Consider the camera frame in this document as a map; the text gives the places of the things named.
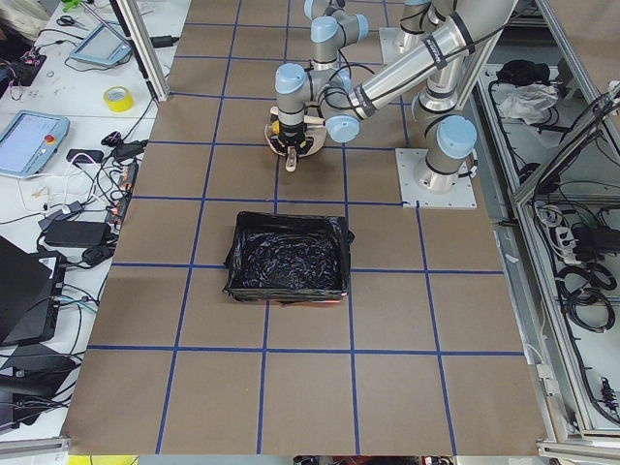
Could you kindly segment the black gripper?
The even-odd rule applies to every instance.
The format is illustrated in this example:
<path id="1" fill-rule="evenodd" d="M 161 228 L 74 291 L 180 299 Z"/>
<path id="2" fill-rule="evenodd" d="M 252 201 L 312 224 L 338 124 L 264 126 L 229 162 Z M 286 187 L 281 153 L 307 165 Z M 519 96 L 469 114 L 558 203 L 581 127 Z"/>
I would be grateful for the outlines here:
<path id="1" fill-rule="evenodd" d="M 276 154 L 287 155 L 287 148 L 295 146 L 299 156 L 305 156 L 313 145 L 313 138 L 306 135 L 307 125 L 287 125 L 275 120 L 270 125 L 270 147 Z"/>

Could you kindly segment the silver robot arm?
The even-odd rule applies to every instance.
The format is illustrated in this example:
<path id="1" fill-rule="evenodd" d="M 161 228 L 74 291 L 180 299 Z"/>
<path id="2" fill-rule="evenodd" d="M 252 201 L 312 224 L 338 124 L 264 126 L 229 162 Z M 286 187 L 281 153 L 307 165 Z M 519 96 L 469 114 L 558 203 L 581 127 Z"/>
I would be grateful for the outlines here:
<path id="1" fill-rule="evenodd" d="M 335 70 L 340 50 L 368 36 L 367 17 L 349 13 L 345 4 L 345 0 L 304 1 L 304 14 L 311 20 L 314 71 Z"/>
<path id="2" fill-rule="evenodd" d="M 463 89 L 465 57 L 479 58 L 508 25 L 513 1 L 407 1 L 400 18 L 397 57 L 370 79 L 352 85 L 339 67 L 342 48 L 362 42 L 369 24 L 346 11 L 342 1 L 307 1 L 312 66 L 285 63 L 275 73 L 276 107 L 264 128 L 270 149 L 289 172 L 321 150 L 327 139 L 354 140 L 362 121 L 403 93 L 425 84 L 416 109 L 422 124 L 450 114 Z"/>

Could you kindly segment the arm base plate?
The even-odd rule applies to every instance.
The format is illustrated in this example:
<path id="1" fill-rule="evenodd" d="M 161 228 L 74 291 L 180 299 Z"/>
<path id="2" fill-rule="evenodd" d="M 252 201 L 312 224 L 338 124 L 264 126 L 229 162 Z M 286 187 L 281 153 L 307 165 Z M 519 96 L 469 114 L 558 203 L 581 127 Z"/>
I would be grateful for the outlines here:
<path id="1" fill-rule="evenodd" d="M 379 29 L 379 38 L 383 63 L 386 65 L 409 50 L 413 35 L 401 28 L 382 27 Z"/>
<path id="2" fill-rule="evenodd" d="M 407 208 L 460 209 L 478 207 L 472 175 L 463 161 L 457 173 L 443 175 L 426 164 L 427 149 L 397 148 L 401 204 Z"/>

